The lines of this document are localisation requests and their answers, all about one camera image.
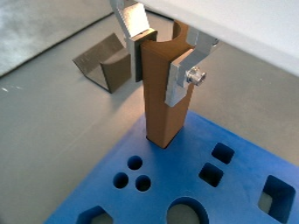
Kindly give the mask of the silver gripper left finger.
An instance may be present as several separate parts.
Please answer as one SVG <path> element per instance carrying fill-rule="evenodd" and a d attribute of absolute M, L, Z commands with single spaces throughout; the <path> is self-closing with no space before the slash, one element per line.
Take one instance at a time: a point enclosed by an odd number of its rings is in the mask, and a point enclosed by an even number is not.
<path fill-rule="evenodd" d="M 156 40 L 158 31 L 150 27 L 146 7 L 136 0 L 110 0 L 126 36 L 126 48 L 131 55 L 131 72 L 135 81 L 143 79 L 142 44 Z"/>

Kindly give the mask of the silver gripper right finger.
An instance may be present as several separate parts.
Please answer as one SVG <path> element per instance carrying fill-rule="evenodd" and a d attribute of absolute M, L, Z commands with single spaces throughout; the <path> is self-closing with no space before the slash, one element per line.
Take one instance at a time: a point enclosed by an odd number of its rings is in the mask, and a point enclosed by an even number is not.
<path fill-rule="evenodd" d="M 191 84 L 199 86 L 207 77 L 199 63 L 220 46 L 220 40 L 207 33 L 188 28 L 187 43 L 192 49 L 184 52 L 171 63 L 164 103 L 174 107 L 187 95 Z"/>

